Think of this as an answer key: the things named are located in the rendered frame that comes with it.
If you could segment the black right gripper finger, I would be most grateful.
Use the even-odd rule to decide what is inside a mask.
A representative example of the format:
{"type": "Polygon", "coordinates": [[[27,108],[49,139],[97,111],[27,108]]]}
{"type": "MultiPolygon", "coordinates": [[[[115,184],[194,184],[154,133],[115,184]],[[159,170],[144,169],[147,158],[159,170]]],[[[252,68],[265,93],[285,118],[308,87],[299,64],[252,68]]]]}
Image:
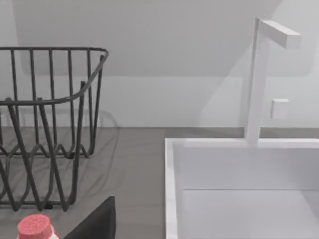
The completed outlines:
{"type": "Polygon", "coordinates": [[[115,239],[115,197],[108,197],[63,239],[115,239]]]}

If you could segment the white bottle with pink cap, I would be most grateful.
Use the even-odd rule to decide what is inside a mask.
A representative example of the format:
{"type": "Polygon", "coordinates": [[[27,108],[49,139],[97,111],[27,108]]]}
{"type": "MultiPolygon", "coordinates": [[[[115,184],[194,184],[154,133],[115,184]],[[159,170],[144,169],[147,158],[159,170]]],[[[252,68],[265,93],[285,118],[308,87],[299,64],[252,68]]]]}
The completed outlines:
{"type": "Polygon", "coordinates": [[[17,225],[17,239],[60,239],[48,216],[29,215],[17,225]]]}

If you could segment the white sink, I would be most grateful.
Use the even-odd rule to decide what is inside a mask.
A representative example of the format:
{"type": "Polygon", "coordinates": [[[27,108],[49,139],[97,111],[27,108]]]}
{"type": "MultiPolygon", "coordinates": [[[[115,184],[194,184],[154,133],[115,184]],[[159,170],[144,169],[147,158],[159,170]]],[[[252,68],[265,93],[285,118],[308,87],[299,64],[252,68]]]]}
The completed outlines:
{"type": "Polygon", "coordinates": [[[166,239],[319,239],[319,140],[165,140],[166,239]]]}

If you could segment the tall white tap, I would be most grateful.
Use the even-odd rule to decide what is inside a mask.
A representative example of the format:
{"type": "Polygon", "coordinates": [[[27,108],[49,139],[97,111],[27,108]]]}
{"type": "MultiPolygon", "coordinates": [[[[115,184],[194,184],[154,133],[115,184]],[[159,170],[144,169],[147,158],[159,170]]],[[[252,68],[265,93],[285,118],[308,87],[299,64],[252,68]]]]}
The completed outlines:
{"type": "Polygon", "coordinates": [[[248,145],[252,147],[257,146],[260,139],[262,106],[271,41],[285,49],[297,50],[301,46],[302,35],[276,21],[255,19],[249,77],[248,115],[244,129],[244,137],[248,145]]]}

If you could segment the white square tap knob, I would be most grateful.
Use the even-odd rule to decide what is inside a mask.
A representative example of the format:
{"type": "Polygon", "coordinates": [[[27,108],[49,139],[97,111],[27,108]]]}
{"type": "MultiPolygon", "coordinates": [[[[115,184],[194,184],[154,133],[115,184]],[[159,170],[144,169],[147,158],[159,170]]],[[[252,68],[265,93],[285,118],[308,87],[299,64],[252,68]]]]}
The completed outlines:
{"type": "Polygon", "coordinates": [[[284,119],[287,116],[289,102],[289,99],[284,98],[272,99],[271,118],[284,119]]]}

